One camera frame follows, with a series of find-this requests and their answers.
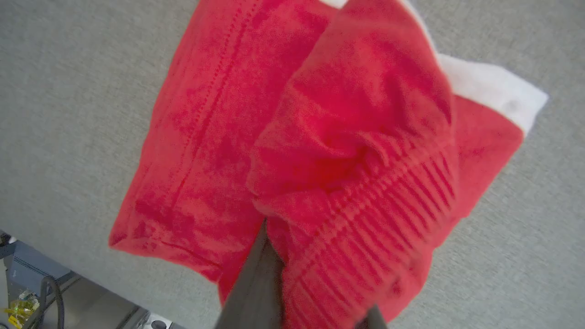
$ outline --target red towel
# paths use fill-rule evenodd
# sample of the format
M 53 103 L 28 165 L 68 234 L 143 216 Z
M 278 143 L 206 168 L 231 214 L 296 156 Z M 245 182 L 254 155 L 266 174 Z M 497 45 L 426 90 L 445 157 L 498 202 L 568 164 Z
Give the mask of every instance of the red towel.
M 154 106 L 110 246 L 225 300 L 265 216 L 288 328 L 391 320 L 546 95 L 438 55 L 406 4 L 203 0 Z

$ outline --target black cable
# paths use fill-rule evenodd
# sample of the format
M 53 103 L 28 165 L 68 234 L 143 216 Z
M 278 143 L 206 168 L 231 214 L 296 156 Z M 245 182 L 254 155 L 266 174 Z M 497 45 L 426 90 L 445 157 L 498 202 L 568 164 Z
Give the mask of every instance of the black cable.
M 65 288 L 65 290 L 67 290 L 67 288 L 72 286 L 73 283 L 75 283 L 77 281 L 79 281 L 79 279 L 72 282 L 72 284 L 67 286 Z M 51 286 L 53 294 L 55 295 L 54 301 L 57 302 L 57 328 L 64 329 L 64 326 L 65 326 L 65 305 L 63 303 L 63 292 L 59 288 L 59 285 L 57 284 L 55 279 L 53 279 L 50 276 L 44 277 L 43 280 L 41 281 L 39 307 L 35 311 L 36 314 L 33 313 L 30 316 L 30 318 L 27 320 L 25 325 L 22 327 L 23 329 L 40 328 L 41 325 L 43 324 L 44 312 L 49 308 L 49 306 L 53 302 L 53 301 L 51 301 L 51 303 L 49 303 L 47 305 L 47 285 Z
M 134 316 L 134 314 L 136 314 L 136 312 L 138 312 L 138 310 L 140 310 L 140 306 L 134 306 L 133 309 L 130 310 L 130 312 L 128 312 L 128 314 L 126 314 L 126 316 L 124 317 L 124 319 L 122 319 L 122 321 L 120 321 L 120 323 L 118 324 L 118 326 L 116 327 L 116 329 L 122 329 L 126 323 L 128 323 L 128 321 L 130 321 L 130 318 Z

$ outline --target gray machine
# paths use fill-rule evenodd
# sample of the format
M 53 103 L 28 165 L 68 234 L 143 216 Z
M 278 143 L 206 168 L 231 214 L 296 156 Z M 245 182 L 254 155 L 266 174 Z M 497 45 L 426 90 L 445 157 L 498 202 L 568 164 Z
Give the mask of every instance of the gray machine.
M 0 248 L 0 252 L 4 251 L 2 257 L 7 256 L 8 299 L 18 298 L 27 289 L 40 295 L 42 279 L 45 276 L 56 278 L 63 294 L 66 329 L 181 329 L 168 319 L 76 275 L 22 242 L 9 246 L 5 244 Z M 10 250 L 13 255 L 10 256 L 6 250 Z M 42 328 L 56 328 L 56 304 L 54 293 L 50 293 Z

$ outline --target ribbed fabric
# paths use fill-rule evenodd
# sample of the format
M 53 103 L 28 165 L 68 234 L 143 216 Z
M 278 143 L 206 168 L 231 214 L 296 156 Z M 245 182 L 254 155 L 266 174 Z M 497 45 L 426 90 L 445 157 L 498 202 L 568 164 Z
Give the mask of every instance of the ribbed fabric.
M 453 148 L 355 188 L 283 279 L 288 328 L 340 328 L 384 302 L 453 207 Z
M 434 234 L 430 246 L 412 258 L 406 275 L 400 276 L 378 306 L 386 320 L 397 317 L 421 291 L 431 268 L 432 252 L 449 236 L 459 221 L 467 217 L 496 175 L 523 141 L 520 127 L 499 112 L 460 96 L 455 96 L 457 173 L 459 191 L 450 218 Z

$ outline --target stitched seam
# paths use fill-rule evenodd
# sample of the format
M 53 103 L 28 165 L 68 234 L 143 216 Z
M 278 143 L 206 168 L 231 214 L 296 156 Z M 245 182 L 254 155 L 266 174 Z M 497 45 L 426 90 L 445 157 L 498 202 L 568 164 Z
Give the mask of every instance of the stitched seam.
M 394 179 L 394 181 L 392 182 L 392 184 L 384 184 L 383 185 L 384 188 L 380 192 L 381 193 L 385 193 L 386 190 L 391 187 L 391 185 L 393 185 L 395 182 L 401 180 L 403 177 L 405 177 L 407 174 L 409 174 L 413 168 L 415 168 L 415 167 L 423 164 L 428 159 L 431 159 L 435 155 L 441 153 L 444 150 L 444 147 L 448 144 L 448 142 L 449 141 L 444 142 L 444 143 L 441 143 L 438 148 L 436 148 L 433 152 L 429 153 L 427 156 L 419 157 L 418 158 L 418 161 L 416 161 L 415 163 L 413 163 L 410 166 L 407 166 L 407 168 L 403 172 L 401 172 L 399 175 L 397 175 L 397 177 Z M 389 171 L 389 168 L 386 168 L 386 170 L 381 170 L 380 171 L 380 174 L 375 177 L 375 180 L 379 180 L 383 176 L 383 174 L 386 174 L 388 171 Z M 360 193 L 357 193 L 356 192 L 355 194 L 364 194 L 364 195 L 369 196 L 368 194 L 363 193 L 363 192 L 364 192 L 364 190 L 370 190 L 372 188 L 373 187 L 371 185 L 369 185 L 369 184 L 366 185 L 366 186 L 364 185 L 364 187 L 360 191 L 357 191 L 357 192 L 360 192 Z M 347 203 L 345 204 L 345 206 L 343 208 L 346 208 L 347 206 L 351 205 L 352 203 L 356 203 L 356 199 L 355 198 L 349 198 L 349 200 L 347 201 Z M 329 220 L 327 220 L 326 223 L 324 223 L 323 225 L 321 225 L 321 227 L 319 228 L 319 230 L 320 231 L 323 231 L 325 227 L 331 227 L 329 225 L 329 223 L 332 220 L 334 220 L 336 216 L 340 215 L 342 209 L 336 210 L 335 215 L 332 218 L 330 218 Z M 358 211 L 356 213 L 356 217 L 359 216 L 364 210 L 365 210 L 365 208 L 361 208 L 361 207 L 358 208 Z M 344 223 L 339 228 L 335 228 L 335 226 L 333 226 L 333 229 L 335 230 L 335 232 L 332 232 L 331 233 L 331 236 L 332 237 L 329 238 L 329 241 L 336 240 L 337 237 L 339 236 L 339 234 L 342 231 L 346 231 L 347 230 L 347 227 L 350 226 L 350 225 L 352 225 L 351 221 L 346 220 L 346 221 L 344 221 Z M 307 272 L 309 272 L 310 270 L 312 270 L 312 267 L 315 265 L 315 262 L 316 262 L 317 258 L 319 258 L 327 250 L 327 247 L 325 245 L 320 244 L 319 247 L 320 247 L 319 250 L 317 250 L 316 252 L 314 252 L 311 255 L 310 260 L 308 261 L 308 263 L 306 264 L 306 266 L 303 266 L 302 271 L 300 273 L 297 273 L 296 275 L 293 276 L 293 278 L 291 279 L 291 281 L 293 283 L 287 289 L 287 292 L 284 292 L 284 294 L 288 294 L 290 291 L 294 290 L 294 288 L 296 287 L 296 285 L 297 285 L 297 283 L 299 281 L 299 278 L 305 276 L 307 274 Z M 303 255 L 299 259 L 302 261 L 303 259 L 306 259 L 306 258 L 307 258 L 307 256 Z
M 421 158 L 420 156 L 416 155 L 415 156 L 410 156 L 407 157 L 407 159 L 414 159 L 414 165 L 416 166 L 418 164 L 418 162 L 420 160 L 418 160 L 419 158 Z M 422 152 L 422 158 L 424 158 L 426 160 L 426 154 L 425 152 Z M 399 165 L 403 165 L 406 161 L 402 161 L 401 163 L 399 163 Z M 403 168 L 401 170 L 403 171 L 407 171 L 409 170 L 407 168 L 408 166 L 403 166 Z M 354 190 L 349 190 L 348 194 L 343 196 L 342 200 L 340 202 L 338 202 L 338 207 L 336 208 L 332 208 L 331 209 L 331 216 L 335 217 L 337 216 L 341 210 L 343 208 L 345 208 L 349 203 L 353 202 L 353 198 L 355 198 L 356 194 L 361 194 L 363 192 L 363 190 L 367 189 L 367 186 L 372 182 L 372 181 L 376 181 L 378 180 L 381 176 L 383 176 L 386 173 L 385 170 L 380 170 L 378 173 L 376 173 L 374 176 L 366 176 L 365 180 L 363 182 L 360 183 L 360 185 L 354 189 Z
M 211 120 L 212 114 L 213 114 L 213 107 L 217 104 L 219 98 L 222 95 L 223 92 L 223 88 L 225 86 L 225 83 L 229 77 L 229 73 L 232 71 L 233 69 L 233 61 L 234 58 L 238 55 L 238 50 L 239 50 L 239 46 L 242 42 L 242 37 L 244 35 L 244 32 L 246 31 L 246 28 L 248 26 L 248 24 L 250 23 L 250 18 L 252 17 L 252 12 L 254 12 L 256 10 L 256 6 L 259 0 L 256 0 L 255 3 L 252 5 L 252 7 L 246 12 L 246 16 L 247 18 L 245 18 L 243 21 L 241 21 L 241 28 L 240 31 L 238 33 L 238 36 L 235 40 L 234 46 L 232 47 L 233 52 L 232 55 L 229 58 L 229 63 L 228 65 L 224 65 L 224 61 L 226 59 L 226 54 L 228 52 L 228 44 L 229 44 L 229 38 L 231 37 L 234 28 L 236 27 L 236 18 L 239 17 L 240 15 L 238 15 L 238 13 L 242 14 L 243 16 L 243 11 L 242 11 L 242 3 L 240 3 L 240 6 L 238 8 L 238 10 L 236 11 L 236 14 L 234 15 L 233 19 L 232 19 L 232 24 L 230 26 L 228 35 L 225 39 L 225 45 L 222 51 L 222 55 L 220 56 L 220 60 L 219 60 L 219 64 L 218 67 L 215 70 L 215 74 L 214 74 L 214 78 L 212 80 L 212 83 L 209 85 L 209 89 L 207 94 L 205 95 L 204 98 L 204 105 L 199 109 L 199 111 L 197 112 L 197 116 L 194 119 L 194 122 L 199 122 L 201 120 L 201 114 L 203 112 L 203 108 L 206 106 L 209 97 L 211 96 L 211 91 L 212 91 L 212 87 L 215 85 L 215 81 L 217 79 L 217 77 L 219 76 L 219 72 L 221 70 L 221 68 L 225 68 L 225 74 L 224 77 L 222 79 L 222 81 L 220 82 L 220 88 L 217 92 L 217 95 L 214 98 L 213 103 L 211 104 L 211 106 L 209 107 L 209 111 L 206 113 L 205 117 L 203 118 L 203 122 L 202 122 L 202 126 L 200 129 L 197 129 L 189 138 L 188 142 L 185 144 L 185 148 L 183 149 L 183 152 L 181 154 L 181 163 L 184 161 L 185 158 L 185 154 L 187 151 L 187 148 L 189 147 L 189 145 L 191 144 L 191 142 L 193 141 L 193 139 L 196 138 L 195 140 L 195 145 L 194 148 L 196 149 L 195 154 L 193 155 L 193 157 L 191 158 L 190 161 L 190 165 L 189 168 L 187 169 L 187 172 L 185 175 L 183 175 L 183 178 L 181 179 L 181 183 L 179 184 L 179 186 L 177 187 L 177 191 L 174 193 L 172 201 L 168 207 L 168 212 L 170 213 L 172 211 L 172 209 L 174 208 L 175 204 L 177 203 L 177 200 L 179 198 L 179 196 L 181 195 L 181 191 L 183 190 L 183 187 L 185 185 L 185 181 L 187 180 L 187 177 L 191 174 L 191 171 L 193 169 L 193 162 L 195 161 L 195 158 L 197 158 L 197 154 L 199 153 L 199 149 L 201 146 L 201 142 L 203 141 L 203 138 L 206 135 L 206 130 L 207 130 L 207 126 L 209 125 L 209 122 Z
M 209 3 L 209 1 L 206 1 L 206 2 L 201 2 L 199 5 L 197 5 L 197 7 L 196 7 L 196 9 L 195 9 L 195 11 L 194 11 L 194 15 L 195 15 L 195 13 L 197 12 L 197 10 L 204 10 L 204 9 L 205 9 L 205 8 L 201 7 L 201 5 L 203 5 L 203 4 L 207 5 L 208 3 Z M 193 33 L 194 31 L 190 30 L 190 29 L 188 28 L 188 26 L 187 26 L 187 30 L 188 30 L 189 32 L 191 32 L 189 36 L 191 36 L 192 34 L 194 34 L 194 33 Z M 228 34 L 228 35 L 226 36 L 226 41 L 229 39 L 229 37 L 230 37 L 230 34 Z M 195 48 L 195 45 L 196 45 L 196 44 L 197 44 L 197 42 L 194 42 L 194 43 L 191 45 L 191 47 L 189 48 L 189 51 L 188 51 L 188 53 L 187 53 L 187 62 L 191 61 L 191 55 L 193 54 L 193 48 Z M 181 72 L 180 78 L 179 78 L 179 79 L 178 79 L 178 80 L 177 80 L 177 81 L 176 81 L 176 82 L 173 84 L 173 86 L 179 86 L 179 85 L 181 85 L 181 83 L 182 83 L 182 82 L 185 80 L 185 74 L 186 74 L 186 73 L 187 73 L 187 68 L 186 68 L 186 66 L 185 66 L 185 67 L 183 68 L 183 71 Z M 213 86 L 213 83 L 214 83 L 214 80 L 212 80 L 212 82 L 211 82 L 211 83 L 210 83 L 210 85 L 209 85 L 208 93 L 209 93 L 209 92 L 211 92 L 211 87 Z M 168 112 L 168 109 L 171 107 L 171 104 L 173 103 L 173 101 L 174 101 L 175 97 L 177 96 L 177 93 L 178 93 L 179 89 L 180 89 L 180 88 L 177 88 L 177 87 L 175 87 L 175 88 L 172 88 L 172 89 L 171 89 L 171 90 L 172 90 L 172 93 L 171 93 L 170 97 L 167 99 L 167 105 L 166 105 L 165 109 L 164 109 L 164 110 L 163 110 L 163 112 L 160 114 L 160 118 L 159 118 L 159 120 L 156 122 L 156 124 L 154 124 L 154 125 L 153 125 L 153 124 L 152 124 L 152 122 L 151 122 L 151 124 L 150 124 L 150 127 L 149 127 L 149 130 L 150 130 L 151 128 L 154 128 L 154 127 L 156 127 L 156 126 L 159 126 L 159 125 L 161 124 L 161 122 L 162 122 L 162 121 L 163 121 L 163 119 L 164 119 L 164 114 L 166 114 L 166 113 Z M 181 152 L 181 159 L 184 157 L 185 150 L 186 150 L 186 147 L 185 147 L 185 149 L 183 150 L 183 152 Z M 137 195 L 140 193 L 140 191 L 142 190 L 142 187 L 144 186 L 144 180 L 145 180 L 145 178 L 146 178 L 146 175 L 148 174 L 148 172 L 149 172 L 149 171 L 150 171 L 150 166 L 148 166 L 148 167 L 146 168 L 146 170 L 144 171 L 144 174 L 142 175 L 142 177 L 140 178 L 140 180 L 137 182 L 137 184 L 138 184 L 138 188 L 136 189 L 136 191 L 135 191 L 134 195 L 132 196 L 132 198 L 133 198 L 133 199 L 135 199 L 135 198 L 136 198 L 136 196 L 137 196 Z M 131 214 L 132 214 L 132 212 L 129 212 L 129 213 L 128 213 L 128 216 L 127 216 L 126 218 L 130 218 L 130 215 L 131 215 Z

